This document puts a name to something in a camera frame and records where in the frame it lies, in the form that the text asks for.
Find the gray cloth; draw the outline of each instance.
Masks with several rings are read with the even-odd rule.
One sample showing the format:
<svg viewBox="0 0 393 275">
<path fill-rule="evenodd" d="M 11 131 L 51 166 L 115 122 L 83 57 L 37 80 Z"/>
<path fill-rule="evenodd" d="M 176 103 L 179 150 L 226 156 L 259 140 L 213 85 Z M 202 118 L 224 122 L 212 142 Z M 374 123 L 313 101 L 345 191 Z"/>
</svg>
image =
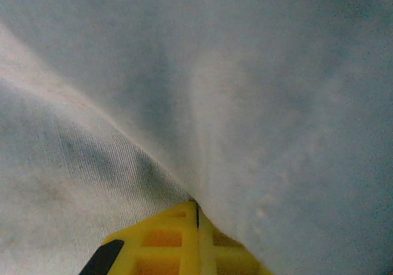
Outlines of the gray cloth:
<svg viewBox="0 0 393 275">
<path fill-rule="evenodd" d="M 391 264 L 392 0 L 0 0 L 0 273 L 195 198 L 276 275 Z"/>
</svg>

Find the white fabric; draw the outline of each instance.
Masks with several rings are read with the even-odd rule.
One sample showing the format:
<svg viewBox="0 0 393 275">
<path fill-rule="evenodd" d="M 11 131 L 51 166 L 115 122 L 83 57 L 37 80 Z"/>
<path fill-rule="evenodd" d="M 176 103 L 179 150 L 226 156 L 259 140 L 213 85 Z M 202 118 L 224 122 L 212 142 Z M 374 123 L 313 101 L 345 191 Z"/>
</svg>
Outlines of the white fabric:
<svg viewBox="0 0 393 275">
<path fill-rule="evenodd" d="M 195 198 L 276 275 L 391 264 L 392 0 L 0 0 L 0 274 Z"/>
</svg>

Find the yellow plastic lattice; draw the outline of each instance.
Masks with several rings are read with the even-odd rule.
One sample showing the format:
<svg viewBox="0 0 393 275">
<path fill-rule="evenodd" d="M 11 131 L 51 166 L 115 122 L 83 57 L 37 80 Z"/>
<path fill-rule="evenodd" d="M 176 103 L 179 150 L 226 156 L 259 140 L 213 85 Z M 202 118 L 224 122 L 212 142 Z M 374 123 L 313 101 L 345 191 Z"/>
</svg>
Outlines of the yellow plastic lattice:
<svg viewBox="0 0 393 275">
<path fill-rule="evenodd" d="M 115 254 L 101 249 L 113 242 Z M 272 275 L 193 201 L 108 236 L 100 249 L 80 275 Z"/>
</svg>

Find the yellow plastic object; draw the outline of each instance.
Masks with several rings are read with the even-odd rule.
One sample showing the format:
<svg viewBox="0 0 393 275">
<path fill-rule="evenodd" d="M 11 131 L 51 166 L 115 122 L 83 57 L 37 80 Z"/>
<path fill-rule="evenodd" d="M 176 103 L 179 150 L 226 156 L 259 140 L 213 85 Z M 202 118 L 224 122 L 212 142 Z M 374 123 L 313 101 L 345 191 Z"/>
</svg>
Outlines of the yellow plastic object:
<svg viewBox="0 0 393 275">
<path fill-rule="evenodd" d="M 189 201 L 108 236 L 80 275 L 272 275 Z"/>
</svg>

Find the black strip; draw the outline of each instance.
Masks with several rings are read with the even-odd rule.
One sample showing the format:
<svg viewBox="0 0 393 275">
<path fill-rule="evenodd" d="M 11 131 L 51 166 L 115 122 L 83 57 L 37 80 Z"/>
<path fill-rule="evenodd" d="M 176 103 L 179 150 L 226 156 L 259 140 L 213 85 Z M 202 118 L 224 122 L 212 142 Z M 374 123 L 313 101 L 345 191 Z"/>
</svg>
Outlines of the black strip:
<svg viewBox="0 0 393 275">
<path fill-rule="evenodd" d="M 100 246 L 79 275 L 107 275 L 123 245 L 124 241 L 116 239 Z"/>
<path fill-rule="evenodd" d="M 199 204 L 196 204 L 196 227 L 199 228 Z"/>
</svg>

